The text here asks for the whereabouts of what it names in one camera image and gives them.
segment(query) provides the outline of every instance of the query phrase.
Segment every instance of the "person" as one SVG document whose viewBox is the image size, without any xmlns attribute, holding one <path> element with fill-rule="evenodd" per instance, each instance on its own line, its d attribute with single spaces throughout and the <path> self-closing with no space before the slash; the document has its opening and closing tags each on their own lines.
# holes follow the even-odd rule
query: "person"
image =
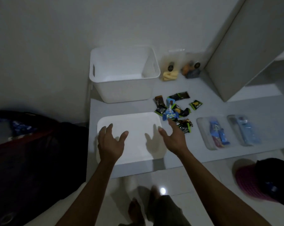
<svg viewBox="0 0 284 226">
<path fill-rule="evenodd" d="M 159 128 L 159 133 L 162 135 L 166 147 L 184 165 L 213 224 L 222 226 L 270 225 L 261 215 L 219 182 L 193 156 L 186 145 L 185 134 L 174 121 L 168 120 L 168 122 L 172 127 L 172 134 L 168 136 L 162 128 Z M 103 127 L 100 130 L 98 148 L 101 161 L 85 188 L 57 222 L 57 226 L 95 225 L 110 174 L 116 161 L 123 153 L 124 141 L 128 136 L 128 131 L 125 131 L 121 134 L 119 141 L 117 141 L 113 138 L 112 128 L 113 124 L 110 124 L 107 128 Z M 145 221 L 141 207 L 136 199 L 133 199 L 130 203 L 128 213 L 130 219 L 133 221 L 130 225 L 144 225 Z M 154 226 L 190 225 L 182 214 L 181 209 L 175 205 L 170 196 L 161 196 L 155 186 L 151 188 L 146 215 L 154 223 Z"/>
</svg>

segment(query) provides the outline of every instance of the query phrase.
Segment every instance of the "forearm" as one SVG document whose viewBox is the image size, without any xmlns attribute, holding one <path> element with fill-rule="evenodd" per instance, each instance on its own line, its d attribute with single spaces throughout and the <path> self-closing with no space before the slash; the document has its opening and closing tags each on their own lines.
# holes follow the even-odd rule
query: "forearm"
<svg viewBox="0 0 284 226">
<path fill-rule="evenodd" d="M 113 163 L 99 163 L 94 175 L 57 226 L 95 225 L 113 167 Z"/>
<path fill-rule="evenodd" d="M 189 150 L 184 151 L 178 157 L 215 225 L 270 225 L 219 182 Z"/>
</svg>

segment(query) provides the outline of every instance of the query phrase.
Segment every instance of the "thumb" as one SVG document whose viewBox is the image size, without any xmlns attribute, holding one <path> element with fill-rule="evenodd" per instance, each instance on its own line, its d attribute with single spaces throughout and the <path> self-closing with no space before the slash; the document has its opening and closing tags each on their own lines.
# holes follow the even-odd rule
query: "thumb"
<svg viewBox="0 0 284 226">
<path fill-rule="evenodd" d="M 120 138 L 119 138 L 119 142 L 120 143 L 124 143 L 124 141 L 126 140 L 127 136 L 128 136 L 128 131 L 125 131 L 124 133 L 122 133 Z"/>
<path fill-rule="evenodd" d="M 165 139 L 166 137 L 168 137 L 166 131 L 163 128 L 158 128 L 159 133 L 161 134 L 161 136 L 163 137 L 163 139 Z"/>
</svg>

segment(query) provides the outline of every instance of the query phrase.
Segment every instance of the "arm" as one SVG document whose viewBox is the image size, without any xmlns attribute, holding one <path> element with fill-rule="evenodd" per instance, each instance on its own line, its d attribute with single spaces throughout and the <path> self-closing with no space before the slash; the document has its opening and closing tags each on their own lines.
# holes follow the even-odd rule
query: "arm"
<svg viewBox="0 0 284 226">
<path fill-rule="evenodd" d="M 125 131 L 117 141 L 111 133 L 112 128 L 113 124 L 110 124 L 108 128 L 104 126 L 100 130 L 98 148 L 101 161 L 90 181 L 56 226 L 95 225 L 111 172 L 123 153 L 124 141 L 128 135 L 128 131 Z"/>
<path fill-rule="evenodd" d="M 166 147 L 181 160 L 197 194 L 214 225 L 270 226 L 249 205 L 219 182 L 189 151 L 185 134 L 174 121 L 168 120 L 173 133 L 168 136 L 159 128 Z"/>
</svg>

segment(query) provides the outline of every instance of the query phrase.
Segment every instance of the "white table top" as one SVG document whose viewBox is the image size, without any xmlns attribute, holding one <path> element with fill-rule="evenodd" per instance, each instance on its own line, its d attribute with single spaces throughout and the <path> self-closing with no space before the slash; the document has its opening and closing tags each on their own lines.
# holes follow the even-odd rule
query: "white table top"
<svg viewBox="0 0 284 226">
<path fill-rule="evenodd" d="M 185 79 L 179 75 L 176 81 L 162 82 L 157 79 L 153 90 L 153 97 L 144 101 L 107 104 L 102 102 L 95 89 L 91 93 L 89 149 L 87 162 L 87 180 L 94 173 L 96 162 L 96 135 L 97 123 L 100 118 L 113 115 L 150 112 L 156 109 L 153 98 L 163 95 L 164 100 L 175 93 L 188 91 L 190 99 L 177 101 L 182 108 L 190 108 L 189 103 L 194 100 L 203 103 L 196 111 L 191 109 L 189 118 L 193 127 L 191 133 L 186 134 L 189 150 L 200 162 L 226 159 L 259 152 L 284 148 L 284 96 L 249 99 L 236 102 L 223 102 L 216 94 L 216 90 L 205 71 L 197 79 Z M 196 119 L 209 116 L 227 116 L 244 114 L 259 128 L 260 135 L 264 136 L 263 143 L 258 146 L 244 147 L 241 145 L 227 149 L 208 150 L 197 127 Z M 162 128 L 170 135 L 171 127 L 162 121 Z M 167 151 L 163 159 L 141 161 L 129 164 L 116 165 L 111 178 L 135 175 L 156 170 L 180 167 L 182 163 L 171 152 Z"/>
</svg>

